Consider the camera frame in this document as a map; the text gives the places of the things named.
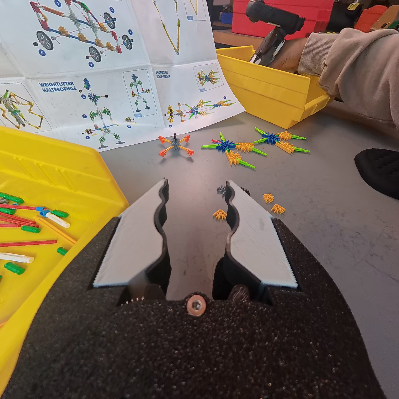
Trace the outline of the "black padded cushion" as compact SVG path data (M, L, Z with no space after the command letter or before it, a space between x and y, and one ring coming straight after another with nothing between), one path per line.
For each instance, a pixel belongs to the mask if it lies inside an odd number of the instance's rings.
M360 152L354 162L362 179L370 187L399 199L399 152L369 148Z

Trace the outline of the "white building instruction sheet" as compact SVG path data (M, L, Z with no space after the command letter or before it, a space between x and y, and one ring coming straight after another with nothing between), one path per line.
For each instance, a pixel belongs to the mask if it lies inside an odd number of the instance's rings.
M0 12L4 127L104 151L245 110L205 1L2 0Z

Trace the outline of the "blue green assembly with red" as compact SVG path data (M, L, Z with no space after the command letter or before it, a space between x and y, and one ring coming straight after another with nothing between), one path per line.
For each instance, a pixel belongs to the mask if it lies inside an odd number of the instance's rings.
M267 156L266 153L260 151L255 147L258 142L233 142L225 139L222 133L220 133L219 140L212 140L212 144L202 145L202 149L216 149L217 151L224 153L227 157L230 165L243 165L255 169L256 167L244 160L242 160L241 152L254 152L262 156Z

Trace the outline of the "blue green yellow assembly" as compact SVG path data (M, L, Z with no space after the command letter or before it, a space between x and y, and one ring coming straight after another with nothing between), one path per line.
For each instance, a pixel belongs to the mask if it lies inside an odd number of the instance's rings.
M285 132L280 132L277 134L272 134L272 133L266 133L262 131L261 129L254 127L254 129L262 136L262 139L258 141L254 141L253 144L259 144L262 142L266 142L271 145L275 145L276 147L282 149L283 151L291 154L293 152L304 152L304 153L310 153L309 150L295 147L292 145L289 140L291 139L298 139L298 140L306 140L305 137L293 135L287 131Z

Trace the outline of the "yellow plastic bin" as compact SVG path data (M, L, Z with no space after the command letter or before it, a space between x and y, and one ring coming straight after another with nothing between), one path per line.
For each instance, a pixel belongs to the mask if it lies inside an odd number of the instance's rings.
M224 77L246 112L282 128L320 111L332 101L318 77L249 63L252 46L217 49Z
M40 233L1 227L1 243L57 240L55 244L4 247L34 257L21 275L4 268L1 260L1 345L9 349L17 328L7 327L13 316L47 275L62 272L88 242L128 206L101 155L92 148L1 127L1 192L24 199L27 206L42 206L68 213L70 228L57 227L75 240L69 242L40 225Z

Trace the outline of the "wooden shelf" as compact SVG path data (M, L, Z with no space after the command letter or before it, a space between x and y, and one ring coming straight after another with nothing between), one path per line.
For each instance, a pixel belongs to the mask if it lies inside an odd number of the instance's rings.
M212 30L215 43L223 46L253 46L257 49L263 41L263 37L255 37L232 33L231 30Z

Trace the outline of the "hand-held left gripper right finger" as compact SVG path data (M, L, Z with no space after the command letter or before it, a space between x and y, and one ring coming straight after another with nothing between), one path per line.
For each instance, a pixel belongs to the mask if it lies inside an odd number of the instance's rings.
M246 287L251 300L269 300L269 287L298 289L275 218L232 180L225 200L231 232L215 269L213 299L226 300L236 285Z

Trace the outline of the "orange storage bin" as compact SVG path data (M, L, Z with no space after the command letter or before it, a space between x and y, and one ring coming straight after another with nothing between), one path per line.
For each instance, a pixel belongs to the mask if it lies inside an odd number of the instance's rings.
M382 14L387 10L384 5L376 5L362 11L354 29L359 30L364 33L368 33L372 25L382 16Z

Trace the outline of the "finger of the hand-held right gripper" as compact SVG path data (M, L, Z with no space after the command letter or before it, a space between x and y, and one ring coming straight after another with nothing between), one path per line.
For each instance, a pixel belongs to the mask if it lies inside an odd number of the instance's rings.
M251 63L268 66L285 43L284 30L272 30L262 41L251 58Z

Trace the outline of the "pile of green red pieces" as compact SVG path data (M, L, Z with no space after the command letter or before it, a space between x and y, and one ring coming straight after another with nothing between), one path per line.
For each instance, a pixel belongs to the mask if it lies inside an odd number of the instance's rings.
M17 253L17 250L25 247L40 247L58 245L59 241L68 245L76 244L69 233L66 232L71 224L68 221L69 213L60 209L52 209L45 206L27 205L23 198L13 196L5 192L0 193L0 219L1 229L14 229L20 232L39 235L43 228L49 229L56 238L34 238L34 239L14 239L1 242L1 261L3 267L16 275L22 275L28 264L35 260L35 256Z

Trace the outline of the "cardboard box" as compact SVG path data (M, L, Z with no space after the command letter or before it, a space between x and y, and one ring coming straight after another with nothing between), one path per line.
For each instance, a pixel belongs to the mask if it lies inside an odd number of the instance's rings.
M380 18L371 26L370 31L379 29L395 29L398 26L399 5L392 5L380 16Z

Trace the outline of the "orange grey cross assembly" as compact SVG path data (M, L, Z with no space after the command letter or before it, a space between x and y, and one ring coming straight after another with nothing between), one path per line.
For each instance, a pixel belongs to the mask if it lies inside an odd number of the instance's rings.
M165 157L165 156L166 156L166 153L167 153L168 151L170 151L170 150L173 150L173 151L180 151L180 150L182 149L182 150L184 150L184 151L187 152L188 156L192 156L192 155L195 153L193 150L191 150L191 149L189 149L189 148L187 148L187 147L181 146L181 143L182 143L182 142L188 143L188 141L189 141L189 139L190 139L190 135L186 135L186 136L183 137L182 139L178 139L177 136L176 136L176 134L174 134L174 136L171 138L171 140L168 140L167 138L162 137L162 136L159 136L158 139L159 139L159 141L162 142L163 144L166 143L166 142L170 144L169 147L165 148L164 150L162 150L162 151L159 153L159 155L162 156L162 157Z

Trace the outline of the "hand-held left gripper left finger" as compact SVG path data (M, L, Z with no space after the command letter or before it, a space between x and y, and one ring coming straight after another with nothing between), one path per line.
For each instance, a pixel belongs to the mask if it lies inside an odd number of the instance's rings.
M163 178L119 217L93 287L124 286L131 299L166 299L171 276L163 225L168 180Z

